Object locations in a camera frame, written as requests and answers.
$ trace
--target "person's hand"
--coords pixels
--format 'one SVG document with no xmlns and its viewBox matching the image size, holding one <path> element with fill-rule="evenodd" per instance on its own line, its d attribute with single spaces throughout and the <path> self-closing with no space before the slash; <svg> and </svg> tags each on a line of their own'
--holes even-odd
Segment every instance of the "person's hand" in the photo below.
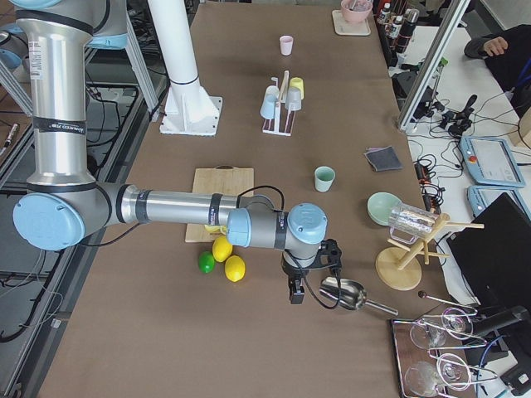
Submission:
<svg viewBox="0 0 531 398">
<path fill-rule="evenodd" d="M 505 50 L 509 47 L 509 44 L 503 37 L 496 37 L 487 41 L 483 45 L 483 51 L 487 53 L 488 56 L 501 56 L 505 54 Z"/>
</svg>

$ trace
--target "metal base plate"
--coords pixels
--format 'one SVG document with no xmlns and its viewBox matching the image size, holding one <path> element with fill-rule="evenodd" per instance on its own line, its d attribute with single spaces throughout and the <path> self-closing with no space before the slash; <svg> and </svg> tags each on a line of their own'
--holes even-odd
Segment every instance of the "metal base plate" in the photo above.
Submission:
<svg viewBox="0 0 531 398">
<path fill-rule="evenodd" d="M 223 98 L 222 97 L 210 97 L 210 100 L 214 103 L 219 114 L 222 113 Z M 219 117 L 207 117 L 196 123 L 184 125 L 183 116 L 181 114 L 169 114 L 163 117 L 163 122 L 160 124 L 160 132 L 162 134 L 184 134 L 184 135 L 201 135 L 201 136 L 214 136 L 217 133 L 217 125 L 219 123 Z"/>
<path fill-rule="evenodd" d="M 397 269 L 398 261 L 405 254 L 404 249 L 389 247 L 376 258 L 378 276 L 383 283 L 396 290 L 411 290 L 421 282 L 422 269 L 417 259 L 411 260 L 406 268 Z"/>
</svg>

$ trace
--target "brown table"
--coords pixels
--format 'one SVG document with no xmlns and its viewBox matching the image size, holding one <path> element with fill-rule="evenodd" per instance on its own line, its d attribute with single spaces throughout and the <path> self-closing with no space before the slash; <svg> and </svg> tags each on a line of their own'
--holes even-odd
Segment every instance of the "brown table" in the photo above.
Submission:
<svg viewBox="0 0 531 398">
<path fill-rule="evenodd" d="M 217 136 L 164 136 L 153 124 L 129 181 L 189 192 L 196 167 L 253 167 L 255 183 L 281 188 L 288 209 L 321 206 L 327 237 L 343 249 L 343 276 L 414 318 L 433 302 L 378 279 L 374 260 L 388 247 L 388 230 L 366 212 L 377 191 L 421 206 L 407 140 L 395 128 L 397 104 L 373 22 L 371 36 L 336 36 L 331 11 L 201 5 L 192 38 L 202 85 L 224 99 Z M 283 34 L 295 37 L 288 57 L 279 51 Z M 305 84 L 290 138 L 262 133 L 259 115 L 270 77 L 284 69 Z M 404 169 L 375 173 L 363 152 L 387 145 Z M 328 193 L 313 188 L 321 164 L 338 174 Z M 124 229 L 110 228 L 105 240 Z M 197 256 L 211 246 L 183 243 L 184 232 L 185 225 L 153 223 L 100 249 L 40 397 L 397 396 L 385 313 L 328 311 L 309 294 L 290 305 L 275 250 L 236 248 L 247 264 L 237 284 L 221 265 L 201 274 Z M 323 276 L 311 274 L 314 289 Z M 419 289 L 446 295 L 439 265 L 424 267 Z"/>
</svg>

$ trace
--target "light green bowl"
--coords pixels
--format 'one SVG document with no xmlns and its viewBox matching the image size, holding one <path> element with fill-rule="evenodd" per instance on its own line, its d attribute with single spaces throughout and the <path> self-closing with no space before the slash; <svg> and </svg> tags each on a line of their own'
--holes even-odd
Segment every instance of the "light green bowl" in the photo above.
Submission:
<svg viewBox="0 0 531 398">
<path fill-rule="evenodd" d="M 391 209 L 400 202 L 401 200 L 392 193 L 376 192 L 368 198 L 368 214 L 380 226 L 388 226 Z"/>
</svg>

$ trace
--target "white desk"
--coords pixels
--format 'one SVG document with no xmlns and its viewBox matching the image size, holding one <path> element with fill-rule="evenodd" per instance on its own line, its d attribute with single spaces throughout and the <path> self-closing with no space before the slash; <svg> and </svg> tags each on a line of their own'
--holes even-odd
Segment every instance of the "white desk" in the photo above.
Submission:
<svg viewBox="0 0 531 398">
<path fill-rule="evenodd" d="M 407 48 L 407 58 L 405 63 L 414 65 L 419 61 L 422 61 L 435 37 L 436 31 L 436 27 L 418 27 L 416 29 L 415 36 Z M 486 67 L 485 62 L 483 60 L 472 60 L 463 54 L 463 49 L 469 40 L 470 36 L 464 28 L 458 28 L 451 38 L 444 55 L 449 63 L 442 71 L 441 80 L 437 88 L 437 92 L 439 93 L 437 99 L 443 104 L 446 104 L 449 101 L 448 104 L 446 104 L 448 108 L 461 111 L 470 96 L 476 94 L 478 99 L 473 105 L 475 113 L 480 111 L 483 104 L 485 104 L 483 109 L 479 112 L 480 116 L 494 118 L 509 111 L 507 114 L 496 118 L 496 120 L 509 124 L 517 124 L 519 120 L 518 115 L 511 110 L 512 107 L 505 95 L 501 94 L 502 90 L 491 75 L 489 69 Z M 441 120 L 441 115 L 436 114 L 433 116 L 432 120 Z M 430 119 L 423 118 L 422 122 L 430 122 Z M 531 156 L 531 151 L 529 149 L 521 147 L 516 148 L 511 145 L 506 134 L 515 131 L 516 128 L 509 124 L 501 124 L 492 120 L 480 121 L 479 123 L 473 124 L 464 135 L 474 135 L 479 137 L 502 136 L 503 138 L 506 138 L 511 149 L 520 153 L 527 153 Z M 410 124 L 407 134 L 410 142 L 412 160 L 416 161 L 421 155 L 432 153 L 436 156 L 437 164 L 451 166 L 451 164 L 449 164 L 444 158 L 455 160 L 455 163 L 459 163 L 459 159 L 454 157 L 451 150 L 447 150 L 443 154 L 444 158 L 441 157 L 441 153 L 444 152 L 446 145 L 450 141 L 445 139 L 449 137 L 448 134 L 444 133 L 443 130 L 439 128 L 435 129 L 435 131 L 439 133 L 434 133 L 433 135 L 441 138 L 432 138 L 428 135 L 430 127 L 436 125 L 437 124 L 430 125 L 428 123 Z M 531 159 L 529 156 L 519 153 L 513 154 L 516 161 L 519 163 L 528 163 Z M 524 179 L 528 183 L 526 187 L 520 189 L 520 193 L 529 206 L 531 204 L 531 168 L 521 167 L 520 170 L 524 175 Z M 451 170 L 448 167 L 438 167 L 436 169 L 436 177 L 433 178 L 432 181 L 446 189 L 443 196 L 444 203 L 441 206 L 441 210 L 450 214 L 453 221 L 468 222 L 473 219 L 473 215 L 466 198 L 466 188 L 470 185 L 475 185 L 475 183 L 466 170 L 464 170 L 462 175 L 458 178 L 446 178 L 458 175 L 460 175 L 460 170 L 457 168 Z M 441 242 L 441 246 L 446 253 L 450 253 L 450 249 L 445 241 Z M 445 274 L 446 286 L 450 294 L 461 303 L 470 303 L 473 298 L 465 288 L 460 270 L 453 258 L 447 259 L 443 266 L 443 271 Z M 514 357 L 509 355 L 509 357 L 502 360 L 490 362 L 488 368 L 501 374 L 510 369 L 515 363 L 516 361 L 514 360 Z M 501 381 L 486 384 L 485 387 L 489 392 L 488 397 L 491 398 L 495 397 L 498 392 L 504 389 L 504 385 Z M 480 396 L 485 396 L 483 391 L 480 392 Z M 525 397 L 531 397 L 531 391 L 525 394 Z"/>
</svg>

